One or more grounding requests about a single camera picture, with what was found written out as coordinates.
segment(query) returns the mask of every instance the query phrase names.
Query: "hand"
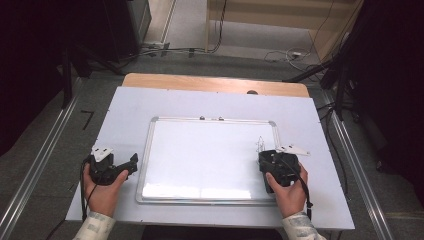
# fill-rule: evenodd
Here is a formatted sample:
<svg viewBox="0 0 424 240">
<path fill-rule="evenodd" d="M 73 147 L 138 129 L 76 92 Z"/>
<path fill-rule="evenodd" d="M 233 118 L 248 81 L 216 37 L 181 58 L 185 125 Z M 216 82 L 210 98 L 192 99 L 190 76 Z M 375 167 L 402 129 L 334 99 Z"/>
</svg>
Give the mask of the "hand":
<svg viewBox="0 0 424 240">
<path fill-rule="evenodd" d="M 119 190 L 128 176 L 128 170 L 122 171 L 115 181 L 109 186 L 97 185 L 91 180 L 90 177 L 90 164 L 84 167 L 84 192 L 85 199 L 88 199 L 91 192 L 93 194 L 88 201 L 88 206 L 93 212 L 101 213 L 108 217 L 113 217 L 116 204 L 118 202 Z"/>
<path fill-rule="evenodd" d="M 300 177 L 305 184 L 308 183 L 308 172 L 300 164 Z M 297 180 L 293 185 L 282 187 L 275 181 L 271 173 L 266 173 L 266 179 L 269 186 L 274 190 L 278 208 L 283 218 L 289 217 L 303 210 L 306 201 L 306 194 L 303 191 L 302 184 Z"/>
</svg>

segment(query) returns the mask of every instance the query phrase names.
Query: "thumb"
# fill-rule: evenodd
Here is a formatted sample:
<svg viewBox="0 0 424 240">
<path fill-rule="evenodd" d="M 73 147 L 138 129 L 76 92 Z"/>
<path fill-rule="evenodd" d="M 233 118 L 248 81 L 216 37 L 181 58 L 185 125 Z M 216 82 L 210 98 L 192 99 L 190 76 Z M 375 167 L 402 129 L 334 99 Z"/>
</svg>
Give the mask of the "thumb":
<svg viewBox="0 0 424 240">
<path fill-rule="evenodd" d="M 265 176 L 269 186 L 271 186 L 271 188 L 275 191 L 275 189 L 277 189 L 278 186 L 280 186 L 280 184 L 278 184 L 277 181 L 275 181 L 275 178 L 272 176 L 271 173 L 267 172 Z"/>
<path fill-rule="evenodd" d="M 124 170 L 122 171 L 115 179 L 115 182 L 113 182 L 113 185 L 117 185 L 118 187 L 120 187 L 125 180 L 127 180 L 128 177 L 128 170 Z"/>
</svg>

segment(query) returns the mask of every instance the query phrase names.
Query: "white sleeve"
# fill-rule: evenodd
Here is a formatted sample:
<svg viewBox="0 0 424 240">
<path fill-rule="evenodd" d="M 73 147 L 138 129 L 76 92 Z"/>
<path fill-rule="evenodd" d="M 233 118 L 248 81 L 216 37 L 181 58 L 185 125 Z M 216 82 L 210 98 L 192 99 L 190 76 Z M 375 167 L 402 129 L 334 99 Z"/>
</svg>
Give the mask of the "white sleeve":
<svg viewBox="0 0 424 240">
<path fill-rule="evenodd" d="M 284 230 L 290 240 L 324 240 L 325 238 L 318 234 L 311 220 L 302 211 L 281 220 Z"/>
<path fill-rule="evenodd" d="M 105 240 L 115 222 L 106 215 L 90 212 L 73 240 Z"/>
</svg>

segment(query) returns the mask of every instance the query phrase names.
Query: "white tabletop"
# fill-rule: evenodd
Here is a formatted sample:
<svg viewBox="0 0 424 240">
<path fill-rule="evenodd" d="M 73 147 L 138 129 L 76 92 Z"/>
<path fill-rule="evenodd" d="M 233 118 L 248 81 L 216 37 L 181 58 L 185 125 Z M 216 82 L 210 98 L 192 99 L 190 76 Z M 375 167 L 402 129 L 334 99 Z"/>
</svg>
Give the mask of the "white tabletop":
<svg viewBox="0 0 424 240">
<path fill-rule="evenodd" d="M 155 116 L 274 121 L 282 145 L 294 144 L 311 156 L 298 156 L 308 170 L 312 223 L 321 229 L 353 229 L 337 172 L 311 98 L 119 87 L 96 145 L 114 149 L 115 165 L 144 154 L 149 123 Z M 280 227 L 276 206 L 139 204 L 134 173 L 121 189 L 114 218 L 142 224 Z M 80 220 L 77 189 L 66 220 Z"/>
</svg>

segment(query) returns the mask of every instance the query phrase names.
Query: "handheld controller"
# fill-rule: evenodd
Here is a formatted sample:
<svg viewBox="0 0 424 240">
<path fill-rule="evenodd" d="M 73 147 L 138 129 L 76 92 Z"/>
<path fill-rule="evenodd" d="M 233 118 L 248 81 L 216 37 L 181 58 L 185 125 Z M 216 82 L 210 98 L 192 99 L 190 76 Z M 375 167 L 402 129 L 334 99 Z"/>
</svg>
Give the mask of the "handheld controller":
<svg viewBox="0 0 424 240">
<path fill-rule="evenodd" d="M 259 170 L 263 173 L 267 193 L 274 193 L 266 180 L 265 174 L 271 173 L 275 180 L 283 187 L 290 186 L 298 180 L 300 173 L 299 160 L 295 154 L 277 152 L 275 150 L 259 153 Z"/>
<path fill-rule="evenodd" d="M 128 170 L 128 176 L 137 171 L 138 156 L 135 153 L 130 161 L 119 166 L 113 165 L 113 154 L 109 154 L 100 162 L 90 155 L 90 177 L 98 185 L 110 185 L 124 170 Z"/>
</svg>

